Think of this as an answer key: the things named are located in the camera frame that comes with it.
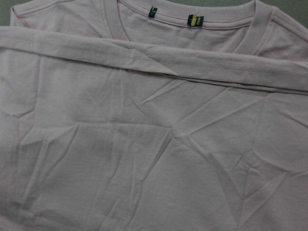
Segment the pink snoopy long-sleeve shirt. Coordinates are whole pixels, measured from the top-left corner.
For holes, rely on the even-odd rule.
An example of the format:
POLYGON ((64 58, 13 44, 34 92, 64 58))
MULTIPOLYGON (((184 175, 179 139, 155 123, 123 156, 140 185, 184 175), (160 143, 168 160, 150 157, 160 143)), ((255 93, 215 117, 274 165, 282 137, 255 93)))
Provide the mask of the pink snoopy long-sleeve shirt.
POLYGON ((13 6, 0 228, 307 230, 307 29, 258 0, 13 6))

